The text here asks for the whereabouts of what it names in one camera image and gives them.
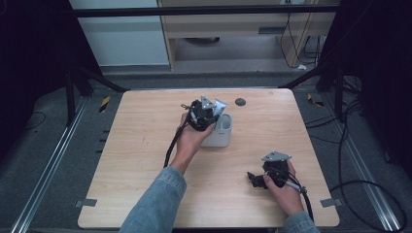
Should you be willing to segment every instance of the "black cable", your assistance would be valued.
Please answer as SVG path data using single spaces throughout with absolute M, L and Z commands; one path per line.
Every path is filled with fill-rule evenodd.
M 326 142 L 326 143 L 339 144 L 339 142 L 332 142 L 332 141 L 330 141 L 330 140 L 326 140 L 326 139 L 323 139 L 323 138 L 319 138 L 319 137 L 313 136 L 313 135 L 309 135 L 309 137 L 314 138 L 314 139 L 318 139 L 318 140 L 321 140 L 321 141 L 324 141 L 324 142 Z
M 361 103 L 356 103 L 354 106 L 350 106 L 351 104 L 348 105 L 348 108 L 346 109 L 345 112 L 342 113 L 341 116 L 336 116 L 336 117 L 334 117 L 334 118 L 332 118 L 332 119 L 330 119 L 330 120 L 328 120 L 328 121 L 325 121 L 325 122 L 323 122 L 323 123 L 320 123 L 320 124 L 306 126 L 306 129 L 321 127 L 321 126 L 324 126 L 324 125 L 327 125 L 327 124 L 333 122 L 333 121 L 336 120 L 336 119 L 339 119 L 340 117 L 344 117 L 344 116 L 350 114 L 350 113 L 351 113 L 350 111 L 351 111 L 353 108 L 355 108 L 357 105 L 360 105 Z M 312 123 L 312 122 L 316 122 L 316 121 L 319 121 L 319 120 L 322 120 L 322 119 L 328 118 L 328 117 L 332 117 L 332 116 L 325 116 L 325 117 L 323 117 L 323 118 L 315 119 L 315 120 L 312 120 L 312 121 L 307 122 L 307 123 L 305 123 L 305 124 L 309 124 L 309 123 Z
M 269 170 L 272 170 L 277 174 L 283 173 L 282 171 L 280 171 L 276 168 L 269 168 Z M 315 222 L 314 217 L 313 217 L 312 205 L 311 205 L 309 197 L 307 195 L 306 188 L 304 186 L 302 186 L 300 184 L 300 182 L 297 180 L 297 177 L 289 171 L 288 171 L 288 180 L 291 181 L 292 183 L 296 184 L 299 187 L 298 192 L 303 195 L 303 199 L 305 200 L 305 203 L 306 203 L 306 209 L 308 211 L 308 215 L 312 219 L 312 221 Z
M 305 124 L 314 123 L 314 122 L 317 122 L 317 121 L 320 121 L 320 120 L 323 120 L 323 119 L 326 119 L 326 118 L 329 118 L 329 117 L 333 117 L 333 116 L 330 115 L 330 116 L 325 116 L 325 117 L 322 117 L 322 118 L 314 119 L 314 120 L 312 120 L 312 121 L 305 122 Z
M 283 56 L 285 57 L 285 60 L 286 60 L 287 65 L 288 65 L 290 68 L 297 68 L 297 67 L 298 67 L 298 66 L 291 66 L 291 65 L 289 64 L 288 60 L 286 59 L 285 52 L 284 52 L 284 50 L 283 50 L 283 37 L 284 37 L 287 29 L 289 30 L 289 34 L 290 34 L 290 36 L 291 36 L 291 41 L 292 41 L 293 48 L 294 48 L 294 55 L 296 56 L 297 60 L 300 61 L 300 62 L 302 63 L 302 65 L 314 64 L 315 62 L 304 62 L 304 61 L 300 60 L 299 55 L 297 54 L 297 47 L 296 47 L 296 44 L 295 44 L 295 42 L 294 42 L 294 39 L 293 39 L 293 36 L 292 36 L 292 31 L 291 31 L 291 13 L 288 13 L 288 20 L 287 20 L 287 22 L 286 22 L 285 30 L 284 30 L 284 32 L 282 33 L 281 40 L 280 40 L 280 41 L 281 41 L 281 51 L 282 51 Z
M 321 36 L 318 36 L 318 39 L 317 39 L 318 42 L 317 42 L 315 51 L 307 51 L 306 50 L 307 45 L 310 41 L 310 38 L 311 37 L 308 36 L 308 38 L 306 39 L 305 46 L 303 47 L 303 54 L 305 55 L 305 57 L 307 57 L 309 59 L 315 59 L 315 62 L 316 62 L 316 60 L 319 59 L 320 51 L 321 51 Z
M 373 182 L 368 182 L 368 181 L 350 181 L 350 182 L 345 182 L 343 183 L 343 179 L 342 179 L 342 147 L 343 147 L 343 142 L 345 141 L 345 134 L 348 131 L 348 115 L 345 115 L 343 118 L 343 124 L 344 124 L 344 128 L 343 128 L 343 132 L 342 132 L 342 137 L 340 139 L 339 142 L 339 149 L 338 149 L 338 181 L 339 181 L 339 185 L 330 189 L 329 191 L 332 192 L 333 190 L 335 190 L 336 188 L 340 188 L 340 192 L 342 194 L 342 198 L 346 204 L 346 206 L 348 207 L 348 209 L 352 212 L 352 214 L 354 214 L 361 222 L 363 222 L 364 224 L 366 224 L 367 226 L 369 226 L 370 228 L 374 229 L 374 230 L 378 230 L 381 232 L 401 232 L 404 228 L 406 228 L 407 225 L 407 215 L 406 212 L 401 208 L 399 202 L 397 201 L 397 199 L 387 190 L 385 189 L 383 186 L 377 184 L 377 183 L 373 183 Z M 401 227 L 395 231 L 388 231 L 386 229 L 380 228 L 378 226 L 373 225 L 372 223 L 368 222 L 367 220 L 365 220 L 363 217 L 361 217 L 350 205 L 350 203 L 348 202 L 343 186 L 347 185 L 347 184 L 351 184 L 351 183 L 368 183 L 371 185 L 375 185 L 377 187 L 380 187 L 382 190 L 384 190 L 386 192 L 386 194 L 391 197 L 393 199 L 393 201 L 397 204 L 397 206 L 399 207 L 400 211 L 402 212 L 402 216 L 403 216 L 403 224 L 401 225 Z
M 348 91 L 350 91 L 351 93 L 361 94 L 361 90 L 357 86 L 353 85 L 352 83 L 348 82 L 345 79 L 343 79 L 343 83 L 349 89 Z
M 332 49 L 330 49 L 330 50 L 328 51 L 328 53 L 326 53 L 326 54 L 323 56 L 323 60 L 328 60 L 328 56 L 331 55 L 332 52 L 333 52 L 334 50 L 336 50 L 336 48 L 338 48 L 338 47 L 340 46 L 340 44 L 342 44 L 342 43 L 345 41 L 346 37 L 349 36 L 349 34 L 352 32 L 352 30 L 354 30 L 354 28 L 358 25 L 358 23 L 361 21 L 361 19 L 363 19 L 364 15 L 366 15 L 366 12 L 367 12 L 367 10 L 369 10 L 370 6 L 372 5 L 372 2 L 373 2 L 373 0 L 370 0 L 370 1 L 369 1 L 369 3 L 367 4 L 367 6 L 365 7 L 364 11 L 360 14 L 360 16 L 358 17 L 358 19 L 354 22 L 354 24 L 352 24 L 352 25 L 349 27 L 349 29 L 346 31 L 346 33 L 339 38 L 339 41 L 337 41 L 337 43 L 335 44 L 335 46 L 334 46 Z
M 36 125 L 31 126 L 31 127 L 24 128 L 23 130 L 30 130 L 30 129 L 37 128 L 37 127 L 39 127 L 43 122 L 45 122 L 45 120 L 46 120 L 46 115 L 45 115 L 44 113 L 42 113 L 42 112 L 33 112 L 33 115 L 35 115 L 35 114 L 40 114 L 40 115 L 42 115 L 42 116 L 43 116 L 43 119 L 42 119 L 39 123 L 37 123 Z
M 172 153 L 173 148 L 175 147 L 176 143 L 178 142 L 178 139 L 181 136 L 183 130 L 185 129 L 186 126 L 188 126 L 188 120 L 190 118 L 190 113 L 191 113 L 191 109 L 189 109 L 188 115 L 186 116 L 185 121 L 183 122 L 183 124 L 176 131 L 175 137 L 173 138 L 172 143 L 169 146 L 169 150 L 167 150 L 166 157 L 164 159 L 163 168 L 165 168 L 165 167 L 167 167 L 167 165 L 169 165 L 170 154 Z
M 319 59 L 321 59 L 321 36 L 318 36 L 318 43 L 316 45 L 315 66 L 318 65 Z

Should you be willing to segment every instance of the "metal rail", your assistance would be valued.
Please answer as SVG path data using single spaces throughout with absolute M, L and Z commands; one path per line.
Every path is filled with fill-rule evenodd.
M 82 9 L 56 11 L 50 14 L 71 17 L 150 17 L 187 15 L 229 15 L 229 14 L 280 14 L 280 13 L 328 13 L 342 10 L 339 4 L 319 5 L 247 5 L 247 6 L 203 6 L 203 7 L 161 7 L 123 9 Z
M 66 149 L 70 143 L 70 140 L 73 137 L 74 132 L 82 118 L 82 115 L 85 110 L 85 106 L 87 103 L 87 98 L 82 97 L 81 102 L 79 104 L 78 110 L 76 111 L 76 117 L 73 120 L 73 123 L 66 127 L 63 132 L 63 135 L 60 138 L 57 146 L 54 149 L 54 152 L 49 160 L 48 165 L 46 166 L 42 176 L 40 177 L 39 181 L 36 184 L 33 192 L 30 195 L 24 209 L 21 211 L 20 215 L 18 216 L 16 222 L 12 226 L 12 233 L 24 233 L 27 231 L 31 220 L 33 219 L 34 215 L 36 214 L 37 209 L 39 208 L 40 203 L 43 200 L 43 197 L 48 190 L 48 187 L 52 181 L 55 171 L 58 168 L 58 164 L 60 163 L 61 158 L 66 152 Z
M 334 110 L 331 107 L 333 106 L 332 100 L 330 99 L 331 97 L 328 94 L 322 94 L 322 96 L 325 100 L 325 103 L 329 111 L 334 115 Z M 338 119 L 335 120 L 335 125 L 339 132 L 343 133 L 343 125 L 339 122 Z M 345 141 L 345 145 L 360 179 L 376 183 L 375 178 L 373 177 L 372 173 L 369 171 L 365 162 L 361 158 L 361 154 L 358 151 L 355 142 L 352 140 L 351 135 L 348 135 Z M 363 187 L 384 228 L 388 231 L 395 231 L 399 229 L 400 224 L 397 221 L 397 218 L 382 190 L 378 187 L 371 186 L 369 184 L 364 184 Z

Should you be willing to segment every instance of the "white cabinet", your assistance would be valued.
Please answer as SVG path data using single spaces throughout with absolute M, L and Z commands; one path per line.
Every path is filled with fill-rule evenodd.
M 157 7 L 155 0 L 70 0 L 70 3 L 73 9 Z M 159 17 L 79 17 L 79 22 L 102 70 L 169 65 Z

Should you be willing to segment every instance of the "jacket sleeve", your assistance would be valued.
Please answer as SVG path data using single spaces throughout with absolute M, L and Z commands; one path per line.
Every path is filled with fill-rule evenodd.
M 178 170 L 164 168 L 130 211 L 120 232 L 171 232 L 186 187 Z
M 318 233 L 318 227 L 306 212 L 299 212 L 285 220 L 285 231 L 290 233 Z

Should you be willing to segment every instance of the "black pole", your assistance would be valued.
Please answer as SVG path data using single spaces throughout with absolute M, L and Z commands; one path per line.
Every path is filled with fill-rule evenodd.
M 204 6 L 127 9 L 85 9 L 57 11 L 53 14 L 72 17 L 149 17 L 182 15 L 229 15 L 229 14 L 277 14 L 277 13 L 327 13 L 342 9 L 339 4 L 320 5 L 250 5 L 250 6 Z

